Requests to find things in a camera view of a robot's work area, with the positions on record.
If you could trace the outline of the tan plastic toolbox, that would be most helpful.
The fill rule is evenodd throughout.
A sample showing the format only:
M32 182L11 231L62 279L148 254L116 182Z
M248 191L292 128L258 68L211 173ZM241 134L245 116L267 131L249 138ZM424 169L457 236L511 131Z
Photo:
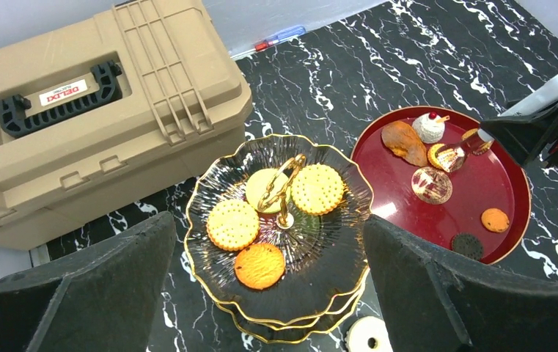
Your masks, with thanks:
M251 111L200 1L127 1L0 48L0 247L33 249L202 174Z

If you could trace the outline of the dark red round tray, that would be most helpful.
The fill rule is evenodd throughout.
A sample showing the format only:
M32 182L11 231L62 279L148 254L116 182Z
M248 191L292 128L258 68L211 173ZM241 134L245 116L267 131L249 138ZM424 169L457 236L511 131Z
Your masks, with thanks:
M455 143L479 125L472 117L451 109L412 106L379 117L361 133L351 158L373 189L371 211L447 249L455 235L471 233L482 242L482 263L496 263L521 242L529 225L531 192L526 173L502 147L493 144L482 155L470 156L460 170L449 175L452 183L449 199L430 199L431 186L426 187L425 194L416 193L413 183L424 181L426 175L437 175L439 170L423 172L397 157L383 145L381 130L394 121L410 124L432 111L449 116L442 143ZM484 228L481 214L489 208L498 208L508 215L510 226L505 232Z

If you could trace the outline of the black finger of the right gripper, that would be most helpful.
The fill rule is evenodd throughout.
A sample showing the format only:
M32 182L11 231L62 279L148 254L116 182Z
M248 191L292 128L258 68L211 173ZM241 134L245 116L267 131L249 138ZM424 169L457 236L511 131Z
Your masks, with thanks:
M525 167L544 151L546 167L558 166L558 102L526 115L496 117L480 123L507 154Z

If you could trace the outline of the yellow round cracker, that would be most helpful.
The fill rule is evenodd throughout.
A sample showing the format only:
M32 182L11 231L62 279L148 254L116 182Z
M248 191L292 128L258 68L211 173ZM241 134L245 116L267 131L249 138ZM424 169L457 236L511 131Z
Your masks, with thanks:
M294 177L291 198L303 212L324 215L341 203L344 187L338 171L327 165L311 164Z

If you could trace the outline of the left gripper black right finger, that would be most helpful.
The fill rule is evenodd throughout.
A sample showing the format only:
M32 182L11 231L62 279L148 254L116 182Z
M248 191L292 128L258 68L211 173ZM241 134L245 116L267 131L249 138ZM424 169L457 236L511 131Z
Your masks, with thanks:
M558 283L471 260L379 216L363 236L394 351L558 351Z

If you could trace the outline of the white cream cake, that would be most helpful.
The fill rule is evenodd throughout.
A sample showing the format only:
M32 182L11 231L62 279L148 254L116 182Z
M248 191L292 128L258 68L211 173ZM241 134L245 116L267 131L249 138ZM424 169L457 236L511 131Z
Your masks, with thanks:
M411 126L423 143L435 144L442 140L448 120L449 116L442 117L432 111L417 117Z

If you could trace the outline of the green macaron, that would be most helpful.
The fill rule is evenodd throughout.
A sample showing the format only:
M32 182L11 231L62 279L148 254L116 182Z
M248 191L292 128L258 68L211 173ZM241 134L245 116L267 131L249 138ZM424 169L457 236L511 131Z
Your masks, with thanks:
M247 180L245 189L246 201L260 213L277 213L281 210L281 204L279 200L271 204L265 210L260 210L258 207L258 203L266 192L270 180L273 179L277 171L278 169L261 169L252 174ZM274 181L274 187L269 195L269 198L276 195L278 191L281 191L283 185L287 181L288 176L284 173L281 173ZM286 202L288 203L291 197L290 190L291 188L288 188L286 190Z

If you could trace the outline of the golden croissant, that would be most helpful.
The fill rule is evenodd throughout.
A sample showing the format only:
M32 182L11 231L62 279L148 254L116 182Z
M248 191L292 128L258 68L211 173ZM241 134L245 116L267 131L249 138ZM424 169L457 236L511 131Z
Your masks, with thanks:
M383 144L411 165L428 165L427 149L416 131L406 122L394 121L381 130Z

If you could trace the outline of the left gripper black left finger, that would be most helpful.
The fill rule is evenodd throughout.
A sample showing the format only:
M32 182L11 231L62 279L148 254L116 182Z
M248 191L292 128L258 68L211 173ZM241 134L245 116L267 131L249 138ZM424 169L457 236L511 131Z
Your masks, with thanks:
M162 212L0 279L0 351L144 351L175 241Z

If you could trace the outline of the three tier glass stand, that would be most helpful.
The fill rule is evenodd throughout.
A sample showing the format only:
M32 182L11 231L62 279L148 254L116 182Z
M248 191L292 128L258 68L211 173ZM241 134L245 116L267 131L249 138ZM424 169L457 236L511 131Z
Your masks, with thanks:
M344 183L342 200L324 215L309 215L289 202L294 222L287 229L274 214L260 216L257 242L282 251L285 271L273 286L254 290L237 280L236 254L212 244L206 222L220 201L244 199L254 172L294 157L335 169ZM186 208L184 249L193 276L239 330L266 343L297 344L334 330L356 308L369 271L363 228L371 207L370 184L337 148L305 136L271 134L244 142L198 179Z

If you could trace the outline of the orange round cookie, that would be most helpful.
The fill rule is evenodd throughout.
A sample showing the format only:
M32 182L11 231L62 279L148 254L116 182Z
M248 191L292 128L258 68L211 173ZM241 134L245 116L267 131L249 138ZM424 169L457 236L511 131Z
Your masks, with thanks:
M239 282L254 290L264 290L277 283L285 271L282 251L270 243L256 243L243 249L235 258L235 275Z

